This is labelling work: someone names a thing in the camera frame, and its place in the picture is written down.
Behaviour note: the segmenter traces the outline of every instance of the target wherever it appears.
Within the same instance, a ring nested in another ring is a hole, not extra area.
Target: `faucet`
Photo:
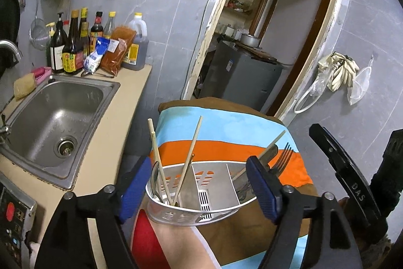
[[[7,136],[11,134],[11,127],[6,125],[6,116],[4,113],[1,114],[1,120],[3,126],[0,127],[0,145],[4,144],[7,141]]]
[[[9,51],[11,51],[14,54],[15,61],[11,63],[11,67],[16,65],[18,62],[21,61],[23,54],[21,51],[18,49],[17,45],[14,44],[12,41],[9,41],[7,39],[0,39],[0,48],[7,48]]]

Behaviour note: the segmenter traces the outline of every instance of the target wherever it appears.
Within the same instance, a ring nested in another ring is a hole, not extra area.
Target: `refrigerator sticker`
[[[225,68],[228,72],[229,70],[231,70],[232,65],[234,64],[234,62],[232,62],[231,60],[228,61],[227,67]]]

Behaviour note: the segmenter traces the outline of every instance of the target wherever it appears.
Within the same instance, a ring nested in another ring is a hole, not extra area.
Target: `metal screw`
[[[330,192],[324,193],[323,196],[325,197],[325,199],[327,199],[329,201],[334,200],[334,195],[332,193],[330,193]]]
[[[291,185],[284,185],[283,186],[283,191],[286,193],[293,193],[294,192],[294,187]]]
[[[63,195],[63,198],[64,198],[65,200],[71,200],[71,199],[73,198],[73,196],[74,196],[74,193],[73,193],[73,192],[67,192],[67,193],[65,193],[65,194]]]
[[[115,191],[115,186],[114,185],[107,185],[104,187],[104,192],[105,193],[112,193]]]

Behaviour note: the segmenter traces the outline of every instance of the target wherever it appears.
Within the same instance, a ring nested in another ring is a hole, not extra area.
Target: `light blue stripe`
[[[190,106],[168,108],[161,112],[156,129],[157,144],[168,141],[192,140],[199,117],[203,116],[198,140],[224,141],[266,148],[283,130],[287,132],[276,143],[284,149],[297,146],[283,125],[252,114],[236,113]]]
[[[305,247],[308,241],[308,235],[298,238],[297,246],[294,251],[293,261],[291,262],[290,269],[300,269],[302,259],[304,258]],[[222,266],[222,269],[257,269],[265,252],[256,254],[249,258],[239,260],[230,264]]]

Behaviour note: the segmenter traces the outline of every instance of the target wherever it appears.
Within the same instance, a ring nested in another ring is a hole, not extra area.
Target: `metal pot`
[[[252,48],[258,48],[260,44],[260,38],[243,33],[241,36],[241,44]]]

